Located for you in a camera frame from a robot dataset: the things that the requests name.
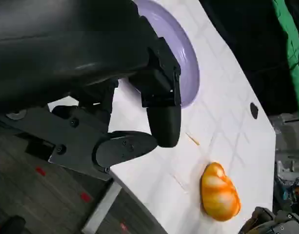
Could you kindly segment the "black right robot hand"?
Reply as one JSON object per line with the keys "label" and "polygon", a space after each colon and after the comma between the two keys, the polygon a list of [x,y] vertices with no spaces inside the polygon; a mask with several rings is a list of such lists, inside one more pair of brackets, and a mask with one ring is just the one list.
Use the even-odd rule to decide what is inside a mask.
{"label": "black right robot hand", "polygon": [[267,208],[256,207],[239,234],[299,234],[299,216],[283,210],[275,215]]}

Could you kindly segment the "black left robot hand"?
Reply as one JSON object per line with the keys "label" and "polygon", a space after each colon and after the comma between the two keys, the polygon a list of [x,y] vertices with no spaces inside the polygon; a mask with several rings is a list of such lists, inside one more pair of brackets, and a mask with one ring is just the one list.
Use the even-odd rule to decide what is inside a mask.
{"label": "black left robot hand", "polygon": [[[111,166],[177,145],[180,65],[131,0],[0,0],[0,133],[27,153],[102,180]],[[109,131],[120,78],[150,133]]]}

